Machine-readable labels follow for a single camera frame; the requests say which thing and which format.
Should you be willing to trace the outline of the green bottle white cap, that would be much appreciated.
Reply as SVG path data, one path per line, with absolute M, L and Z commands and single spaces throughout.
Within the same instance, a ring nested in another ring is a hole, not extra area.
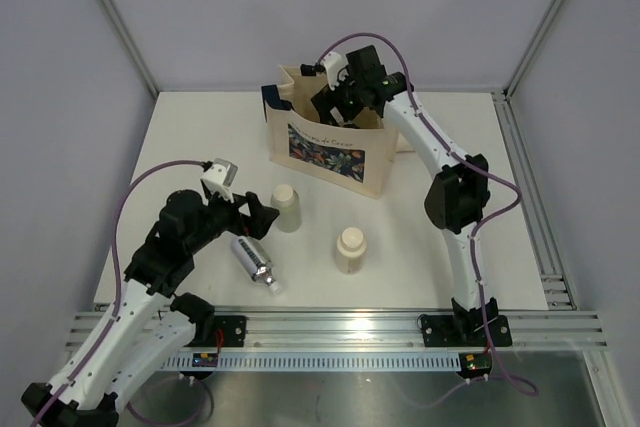
M 300 198 L 291 185 L 277 185 L 272 192 L 271 205 L 279 212 L 276 219 L 276 226 L 279 230 L 293 233 L 301 227 Z

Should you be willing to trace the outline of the silver metallic bottle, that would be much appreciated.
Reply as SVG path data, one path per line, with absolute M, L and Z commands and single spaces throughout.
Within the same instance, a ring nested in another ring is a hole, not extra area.
M 231 241 L 231 250 L 254 283 L 266 286 L 272 294 L 281 290 L 272 260 L 257 240 L 238 236 Z

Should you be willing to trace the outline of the floral canvas tote bag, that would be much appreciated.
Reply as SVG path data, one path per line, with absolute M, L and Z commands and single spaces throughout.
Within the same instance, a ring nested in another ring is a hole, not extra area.
M 323 76 L 304 76 L 281 66 L 280 83 L 261 87 L 274 163 L 359 194 L 382 195 L 398 153 L 413 149 L 398 130 L 365 110 L 355 126 L 319 122 L 311 97 L 327 85 Z

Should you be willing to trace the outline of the cream bottle white cap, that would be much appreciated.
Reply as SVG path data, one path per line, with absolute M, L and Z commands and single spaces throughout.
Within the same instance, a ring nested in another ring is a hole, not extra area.
M 340 272 L 346 275 L 358 273 L 363 264 L 367 241 L 363 231 L 347 227 L 336 240 L 335 261 Z

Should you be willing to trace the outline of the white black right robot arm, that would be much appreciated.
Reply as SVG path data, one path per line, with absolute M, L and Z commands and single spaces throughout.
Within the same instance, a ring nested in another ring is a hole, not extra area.
M 500 314 L 496 299 L 486 293 L 479 243 L 472 234 L 490 198 L 487 159 L 459 148 L 418 101 L 408 73 L 388 73 L 374 46 L 345 56 L 328 51 L 311 70 L 327 79 L 312 98 L 321 122 L 345 126 L 369 109 L 398 130 L 432 177 L 424 209 L 447 247 L 453 312 L 422 316 L 425 344 L 490 349 L 491 332 L 501 330 Z

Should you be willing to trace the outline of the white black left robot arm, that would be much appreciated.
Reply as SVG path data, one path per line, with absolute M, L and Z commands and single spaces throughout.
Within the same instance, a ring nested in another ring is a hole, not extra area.
M 21 401 L 36 426 L 114 426 L 136 391 L 182 347 L 208 343 L 215 309 L 177 295 L 194 256 L 229 232 L 262 239 L 277 209 L 246 192 L 226 200 L 193 190 L 172 193 L 124 272 L 110 306 L 71 360 Z

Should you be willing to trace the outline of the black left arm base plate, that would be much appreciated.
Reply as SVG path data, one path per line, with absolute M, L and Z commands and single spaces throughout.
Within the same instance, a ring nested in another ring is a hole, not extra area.
M 247 317 L 242 315 L 213 316 L 204 324 L 201 346 L 242 348 L 246 338 Z

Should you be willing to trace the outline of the aluminium mounting rail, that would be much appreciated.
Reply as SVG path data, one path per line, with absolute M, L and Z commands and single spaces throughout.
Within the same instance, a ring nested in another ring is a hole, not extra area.
M 249 351 L 418 351 L 425 343 L 419 310 L 266 309 L 218 307 L 216 315 L 243 316 L 243 349 Z M 594 312 L 507 311 L 510 350 L 593 351 L 608 348 Z

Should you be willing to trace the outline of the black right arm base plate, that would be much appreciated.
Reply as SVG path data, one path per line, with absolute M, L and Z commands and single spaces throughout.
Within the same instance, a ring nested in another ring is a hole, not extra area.
M 475 326 L 464 327 L 452 314 L 423 314 L 418 317 L 417 324 L 425 347 L 486 347 L 488 345 L 482 320 Z M 488 326 L 495 347 L 513 345 L 506 316 L 498 315 L 490 319 Z

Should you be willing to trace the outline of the left aluminium frame post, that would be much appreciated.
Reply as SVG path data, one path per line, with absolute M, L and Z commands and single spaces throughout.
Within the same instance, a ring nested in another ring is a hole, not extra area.
M 124 18 L 116 5 L 115 0 L 96 0 L 98 7 L 107 19 L 113 33 L 118 39 L 125 55 L 131 62 L 140 81 L 151 97 L 156 100 L 160 94 L 160 87 L 147 65 L 130 29 L 127 27 Z

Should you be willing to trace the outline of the aluminium frame post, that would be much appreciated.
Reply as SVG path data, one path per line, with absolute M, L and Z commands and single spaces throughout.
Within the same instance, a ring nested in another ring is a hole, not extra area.
M 151 97 L 156 100 L 160 94 L 160 87 L 147 65 L 130 29 L 127 27 L 124 18 L 116 5 L 115 0 L 96 0 L 98 7 L 107 19 L 113 33 L 118 39 L 125 55 L 131 62 L 140 81 Z
M 551 0 L 540 19 L 533 36 L 520 57 L 514 71 L 505 84 L 502 94 L 506 99 L 511 99 L 532 68 L 536 57 L 551 33 L 554 24 L 561 15 L 568 0 Z

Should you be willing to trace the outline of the right aluminium frame post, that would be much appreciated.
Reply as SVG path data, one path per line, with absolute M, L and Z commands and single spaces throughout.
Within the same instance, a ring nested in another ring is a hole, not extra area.
M 568 0 L 551 0 L 540 19 L 533 36 L 520 57 L 514 71 L 505 84 L 502 94 L 506 99 L 511 99 L 532 68 L 536 57 L 551 33 L 554 24 L 561 15 Z

